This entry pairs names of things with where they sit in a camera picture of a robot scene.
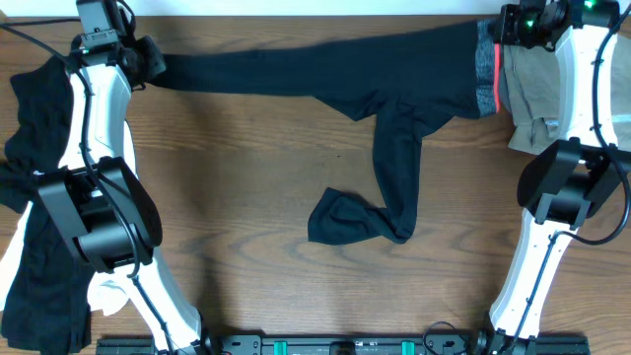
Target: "folded gray cloth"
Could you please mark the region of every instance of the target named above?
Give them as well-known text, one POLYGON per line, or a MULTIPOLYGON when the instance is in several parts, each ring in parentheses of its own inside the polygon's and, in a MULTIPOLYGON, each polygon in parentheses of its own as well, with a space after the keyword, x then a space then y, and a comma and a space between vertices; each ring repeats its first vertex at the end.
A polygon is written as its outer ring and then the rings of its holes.
MULTIPOLYGON (((513 114, 512 149, 539 154, 556 136, 559 67, 553 53, 536 47, 504 46, 500 95, 513 114)), ((618 36, 611 63, 611 114, 620 149, 631 150, 631 39, 618 36)))

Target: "wood grain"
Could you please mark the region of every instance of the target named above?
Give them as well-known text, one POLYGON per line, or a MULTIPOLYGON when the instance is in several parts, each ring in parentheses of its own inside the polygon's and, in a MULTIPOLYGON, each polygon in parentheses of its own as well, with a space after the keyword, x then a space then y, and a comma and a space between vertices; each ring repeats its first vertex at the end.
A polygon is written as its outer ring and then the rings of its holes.
MULTIPOLYGON (((428 29, 471 17, 143 18, 163 52, 291 47, 428 29)), ((27 31, 66 51, 76 24, 27 31)), ((0 42, 0 144, 17 129, 11 75, 48 57, 0 42)), ((165 257, 211 329, 227 333, 421 332, 435 320, 480 326, 517 245, 520 173, 532 156, 507 148, 505 113, 454 119, 424 141, 418 228, 405 246, 383 238, 330 247, 307 241, 327 186, 383 205, 371 149, 374 119, 352 122, 312 98, 177 93, 149 87, 128 111, 139 174, 164 223, 165 257)), ((613 196, 584 229, 599 236, 621 210, 613 196)), ((0 249, 19 216, 0 208, 0 249)), ((583 331, 595 354, 631 340, 631 241, 571 245, 552 286, 544 331, 583 331)), ((93 338, 148 334, 135 309, 93 314, 93 338)), ((94 346, 85 353, 93 353, 94 346)), ((0 353, 9 349, 0 341, 0 353)))

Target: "red trim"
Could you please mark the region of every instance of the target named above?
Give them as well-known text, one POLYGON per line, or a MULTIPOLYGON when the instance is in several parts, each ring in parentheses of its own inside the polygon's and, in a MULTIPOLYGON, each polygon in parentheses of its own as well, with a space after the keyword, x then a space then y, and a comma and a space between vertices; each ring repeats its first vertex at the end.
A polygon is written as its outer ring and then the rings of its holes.
POLYGON ((500 111, 500 44, 495 43, 495 73, 493 73, 493 96, 495 97, 495 112, 500 111))

